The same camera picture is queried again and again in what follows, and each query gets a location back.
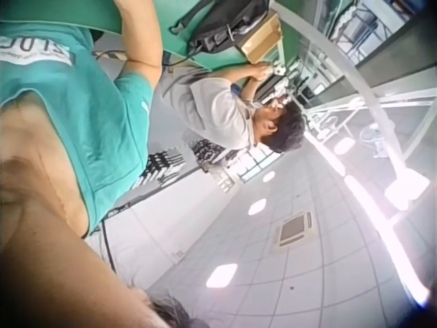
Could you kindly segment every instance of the black bag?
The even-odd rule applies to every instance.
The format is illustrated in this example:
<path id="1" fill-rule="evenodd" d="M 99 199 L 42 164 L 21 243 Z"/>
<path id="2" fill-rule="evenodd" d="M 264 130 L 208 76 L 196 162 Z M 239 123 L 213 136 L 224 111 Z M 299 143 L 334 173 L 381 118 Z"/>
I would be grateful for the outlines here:
<path id="1" fill-rule="evenodd" d="M 195 15 L 214 2 L 188 41 L 187 54 L 219 53 L 240 43 L 268 14 L 270 0 L 200 0 L 171 28 L 178 35 Z"/>

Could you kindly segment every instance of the white t-shirt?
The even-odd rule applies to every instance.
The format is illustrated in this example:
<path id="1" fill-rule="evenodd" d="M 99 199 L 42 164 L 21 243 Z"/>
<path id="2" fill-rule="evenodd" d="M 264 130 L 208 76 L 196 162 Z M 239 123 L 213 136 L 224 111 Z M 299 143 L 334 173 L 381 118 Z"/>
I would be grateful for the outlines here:
<path id="1" fill-rule="evenodd" d="M 227 79 L 207 77 L 208 71 L 192 66 L 176 66 L 171 70 L 164 72 L 155 95 L 162 96 L 187 128 L 200 139 L 227 149 L 254 145 L 255 108 L 231 92 Z"/>

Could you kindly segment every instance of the hand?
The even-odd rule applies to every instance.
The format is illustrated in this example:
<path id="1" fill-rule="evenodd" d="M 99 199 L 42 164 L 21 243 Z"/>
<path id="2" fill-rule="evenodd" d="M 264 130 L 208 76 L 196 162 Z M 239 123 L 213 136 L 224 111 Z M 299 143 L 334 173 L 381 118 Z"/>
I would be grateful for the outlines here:
<path id="1" fill-rule="evenodd" d="M 251 76 L 257 81 L 264 81 L 273 73 L 273 67 L 268 63 L 253 64 L 251 70 Z"/>

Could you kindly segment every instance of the man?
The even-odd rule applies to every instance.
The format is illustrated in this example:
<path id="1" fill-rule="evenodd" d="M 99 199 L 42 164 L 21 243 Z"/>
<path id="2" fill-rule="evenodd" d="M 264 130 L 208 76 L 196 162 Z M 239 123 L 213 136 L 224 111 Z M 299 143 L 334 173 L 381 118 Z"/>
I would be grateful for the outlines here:
<path id="1" fill-rule="evenodd" d="M 144 170 L 163 46 L 153 0 L 115 0 L 111 81 L 87 29 L 0 30 L 0 295 L 19 327 L 164 327 L 81 240 Z"/>
<path id="2" fill-rule="evenodd" d="M 283 107 L 278 102 L 253 103 L 258 87 L 271 73 L 272 67 L 263 63 L 212 73 L 187 65 L 170 67 L 155 98 L 162 97 L 198 139 L 230 150 L 263 143 L 275 152 L 285 152 L 300 146 L 305 125 L 294 103 Z M 235 95 L 232 85 L 246 78 L 240 95 Z"/>

